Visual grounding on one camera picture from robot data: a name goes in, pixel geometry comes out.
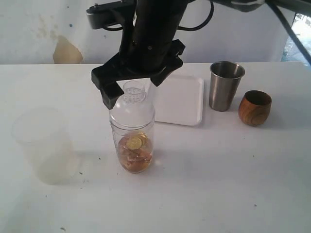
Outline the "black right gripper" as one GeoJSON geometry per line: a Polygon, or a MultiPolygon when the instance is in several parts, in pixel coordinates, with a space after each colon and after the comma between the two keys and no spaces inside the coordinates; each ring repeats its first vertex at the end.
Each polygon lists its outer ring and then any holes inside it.
{"type": "Polygon", "coordinates": [[[179,56],[186,46],[178,39],[167,45],[164,51],[146,50],[127,58],[117,53],[92,70],[91,80],[100,90],[107,109],[113,109],[118,98],[124,94],[116,81],[150,78],[153,85],[158,87],[172,72],[181,68],[183,61],[179,56]]]}

